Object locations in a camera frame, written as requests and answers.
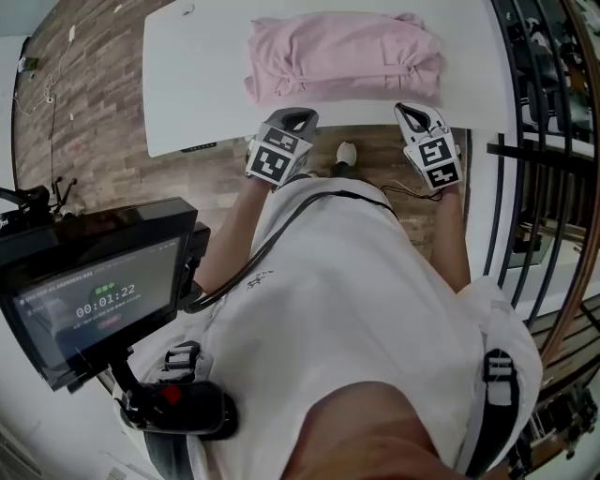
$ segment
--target forearm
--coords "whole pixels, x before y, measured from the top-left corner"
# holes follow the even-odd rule
[[[447,188],[435,217],[431,266],[456,293],[471,283],[458,187]]]
[[[212,293],[224,285],[248,262],[254,232],[270,187],[258,178],[245,180],[235,204],[217,234],[211,238],[196,271],[194,279],[205,293]]]

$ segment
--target pink cloth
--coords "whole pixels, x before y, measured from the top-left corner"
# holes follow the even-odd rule
[[[339,89],[439,94],[441,42],[412,14],[310,13],[253,26],[245,83],[257,103]]]

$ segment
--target white wall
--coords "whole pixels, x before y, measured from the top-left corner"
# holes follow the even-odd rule
[[[0,0],[0,37],[32,35],[57,0]]]
[[[590,390],[596,403],[600,404],[600,377],[596,375],[590,383]],[[562,452],[541,469],[528,475],[528,480],[593,480],[600,471],[600,425],[593,433],[581,437],[575,456],[567,460]]]
[[[14,189],[12,174],[12,96],[25,37],[0,37],[0,187]],[[0,213],[13,207],[0,201]]]
[[[121,431],[108,392],[91,381],[74,395],[54,393],[27,360],[1,313],[0,423],[57,479],[104,480],[115,460],[103,452],[160,478]],[[130,473],[124,466],[119,469]]]

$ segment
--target white sneaker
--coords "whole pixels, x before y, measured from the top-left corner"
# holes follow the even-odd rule
[[[357,155],[356,155],[356,147],[354,146],[354,143],[344,142],[342,145],[340,145],[339,148],[337,149],[336,157],[337,157],[337,163],[339,163],[340,161],[343,161],[344,163],[347,163],[351,167],[356,165]]]

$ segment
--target white tabletop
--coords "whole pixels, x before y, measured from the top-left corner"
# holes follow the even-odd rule
[[[499,133],[514,124],[506,52],[490,0],[177,0],[145,22],[143,106],[150,156],[255,134],[272,111],[287,106],[315,109],[320,127],[396,123],[395,103],[409,99],[402,93],[388,100],[292,97],[259,107],[244,87],[251,72],[251,20],[365,8],[416,13],[444,41],[447,65],[437,106],[446,123]]]

